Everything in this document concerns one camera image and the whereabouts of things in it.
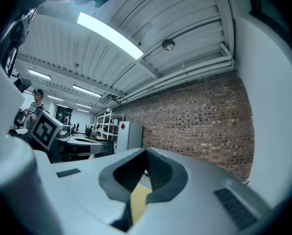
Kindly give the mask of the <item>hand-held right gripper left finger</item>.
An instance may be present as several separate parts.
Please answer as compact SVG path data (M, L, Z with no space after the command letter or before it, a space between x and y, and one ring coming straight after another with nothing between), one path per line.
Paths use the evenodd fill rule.
M101 158L50 163L35 151L37 172L50 214L43 235L122 235L112 224L124 217L126 203L111 199L99 183L109 165L139 152L138 148Z

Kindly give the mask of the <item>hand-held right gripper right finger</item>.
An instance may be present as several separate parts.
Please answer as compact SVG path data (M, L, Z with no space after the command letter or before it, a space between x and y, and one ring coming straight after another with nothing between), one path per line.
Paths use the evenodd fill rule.
M155 149L184 166L188 181L171 201L150 203L135 235L250 234L271 208L251 187L211 163Z

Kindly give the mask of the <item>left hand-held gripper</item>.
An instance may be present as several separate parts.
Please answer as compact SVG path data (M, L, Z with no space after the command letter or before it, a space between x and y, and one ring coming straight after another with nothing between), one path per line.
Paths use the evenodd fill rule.
M31 129L32 138L39 143L51 163L62 162L58 142L67 142L67 154L90 156L101 153L104 145L99 141L71 136L66 125L42 111Z

